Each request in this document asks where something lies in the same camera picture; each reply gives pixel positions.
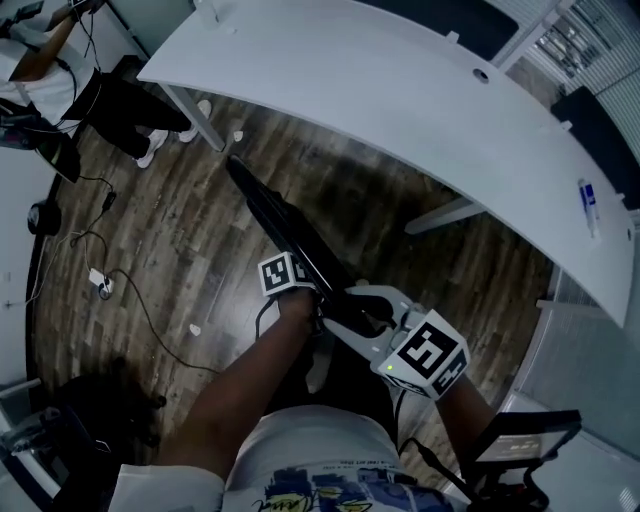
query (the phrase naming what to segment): shoe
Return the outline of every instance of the shoe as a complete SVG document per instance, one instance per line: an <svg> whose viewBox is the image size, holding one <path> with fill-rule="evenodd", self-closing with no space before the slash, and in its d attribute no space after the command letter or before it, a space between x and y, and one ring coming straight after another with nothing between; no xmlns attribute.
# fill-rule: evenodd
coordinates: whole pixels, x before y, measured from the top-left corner
<svg viewBox="0 0 640 512"><path fill-rule="evenodd" d="M213 110L211 102L209 100L202 100L198 103L198 108L200 112L202 112L202 115L209 119L211 111ZM196 135L198 135L198 128L192 125L190 130L178 133L178 139L180 139L180 142L187 144L195 139Z"/></svg>
<svg viewBox="0 0 640 512"><path fill-rule="evenodd" d="M153 156L156 151L162 147L164 141L167 140L169 136L169 132L167 130L153 130L151 135L149 135L149 149L147 149L147 154L142 158L138 158L136 163L140 169L146 169L149 167L151 162L153 161Z"/></svg>

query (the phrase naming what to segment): curved white desk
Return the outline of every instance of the curved white desk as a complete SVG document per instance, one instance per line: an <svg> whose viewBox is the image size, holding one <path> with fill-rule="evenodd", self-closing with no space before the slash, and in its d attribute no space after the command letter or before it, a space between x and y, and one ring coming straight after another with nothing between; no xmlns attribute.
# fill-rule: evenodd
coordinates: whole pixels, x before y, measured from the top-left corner
<svg viewBox="0 0 640 512"><path fill-rule="evenodd" d="M582 147L508 77L429 29L350 0L217 4L217 28L194 14L138 77L162 85L214 148L224 143L181 87L280 110L415 167L518 232L624 323L629 215ZM595 189L599 242L581 178Z"/></svg>

